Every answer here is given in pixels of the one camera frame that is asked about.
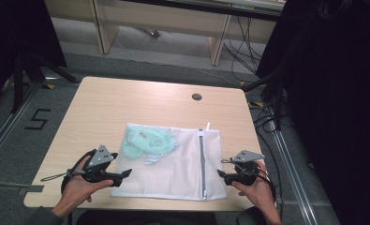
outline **zipper pull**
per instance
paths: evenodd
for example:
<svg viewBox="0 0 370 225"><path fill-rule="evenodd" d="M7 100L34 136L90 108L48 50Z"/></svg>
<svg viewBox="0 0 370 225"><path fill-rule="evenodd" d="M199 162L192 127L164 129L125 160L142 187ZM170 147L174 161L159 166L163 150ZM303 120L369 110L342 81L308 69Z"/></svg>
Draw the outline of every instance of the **zipper pull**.
<svg viewBox="0 0 370 225"><path fill-rule="evenodd" d="M202 191L202 199L204 201L207 201L207 190L206 189L204 191Z"/></svg>
<svg viewBox="0 0 370 225"><path fill-rule="evenodd" d="M197 135L198 135L199 137L203 137L203 136L204 136L204 130L203 130L203 129L199 129L199 130L197 131Z"/></svg>

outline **sleeve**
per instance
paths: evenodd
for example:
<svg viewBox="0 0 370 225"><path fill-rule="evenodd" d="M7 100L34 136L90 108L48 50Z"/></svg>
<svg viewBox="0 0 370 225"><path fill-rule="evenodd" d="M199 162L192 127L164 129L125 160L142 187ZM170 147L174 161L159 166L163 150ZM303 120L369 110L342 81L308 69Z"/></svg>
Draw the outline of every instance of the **sleeve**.
<svg viewBox="0 0 370 225"><path fill-rule="evenodd" d="M36 212L23 223L23 225L61 225L63 221L63 218L58 217L50 210L47 210L44 207L39 207L38 210L36 210Z"/></svg>

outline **hand-held controller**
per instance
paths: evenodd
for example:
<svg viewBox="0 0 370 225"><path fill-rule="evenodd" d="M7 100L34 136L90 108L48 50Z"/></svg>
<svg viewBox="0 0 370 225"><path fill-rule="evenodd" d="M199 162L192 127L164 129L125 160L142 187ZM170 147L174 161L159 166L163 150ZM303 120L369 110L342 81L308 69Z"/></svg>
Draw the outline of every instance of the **hand-held controller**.
<svg viewBox="0 0 370 225"><path fill-rule="evenodd" d="M231 186L232 181L237 181L243 185L251 186L254 184L257 179L257 175L259 174L259 167L253 161L236 163L234 170L237 173L226 174L225 172L217 170L219 176L225 180L227 186Z"/></svg>
<svg viewBox="0 0 370 225"><path fill-rule="evenodd" d="M243 150L236 157L231 157L230 160L222 160L222 162L233 164L237 173L226 174L219 170L217 173L225 180L227 186L231 186L232 181L250 186L254 184L259 174L259 167L254 160L260 158L264 158L264 155Z"/></svg>
<svg viewBox="0 0 370 225"><path fill-rule="evenodd" d="M88 159L82 170L82 178L90 183L96 183L102 180L112 180L112 187L120 187L123 179L128 177L132 169L120 173L106 172L111 162L117 158L117 153L110 154L105 145L100 145L99 148L90 152L92 156Z"/></svg>

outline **black curtain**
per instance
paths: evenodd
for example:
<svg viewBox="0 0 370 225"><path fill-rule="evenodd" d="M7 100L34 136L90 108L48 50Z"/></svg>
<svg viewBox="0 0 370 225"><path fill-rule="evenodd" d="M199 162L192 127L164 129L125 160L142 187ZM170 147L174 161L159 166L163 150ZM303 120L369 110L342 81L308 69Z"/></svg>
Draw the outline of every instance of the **black curtain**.
<svg viewBox="0 0 370 225"><path fill-rule="evenodd" d="M13 72L15 57L24 52L67 66L44 1L0 0L0 88Z"/></svg>
<svg viewBox="0 0 370 225"><path fill-rule="evenodd" d="M287 4L296 9L296 1ZM302 10L304 2L298 6ZM370 1L353 0L344 17L317 20L283 79L290 113L341 224L370 224ZM261 77L296 30L278 26L263 55Z"/></svg>

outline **metal stand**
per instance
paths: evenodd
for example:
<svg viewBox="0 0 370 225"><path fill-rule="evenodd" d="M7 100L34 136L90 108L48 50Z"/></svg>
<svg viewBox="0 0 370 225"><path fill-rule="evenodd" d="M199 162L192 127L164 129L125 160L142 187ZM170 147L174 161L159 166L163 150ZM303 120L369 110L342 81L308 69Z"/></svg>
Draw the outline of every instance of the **metal stand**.
<svg viewBox="0 0 370 225"><path fill-rule="evenodd" d="M39 65L44 65L72 83L78 83L77 79L72 75L63 71L40 55L31 52L18 53L14 64L15 87L12 113L15 113L23 103L23 70L26 71L26 74L32 83L44 83L45 81L45 76L39 68Z"/></svg>

